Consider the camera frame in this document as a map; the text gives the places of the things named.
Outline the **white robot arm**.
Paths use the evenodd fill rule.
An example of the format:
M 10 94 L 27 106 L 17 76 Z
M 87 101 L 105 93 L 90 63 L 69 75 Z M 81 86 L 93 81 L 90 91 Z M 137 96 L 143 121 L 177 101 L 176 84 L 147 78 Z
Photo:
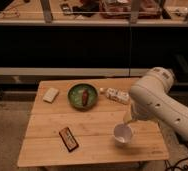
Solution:
M 131 112 L 123 117 L 129 124 L 156 117 L 188 140 L 188 107 L 168 95 L 174 83 L 174 74 L 162 67 L 150 69 L 129 89 Z

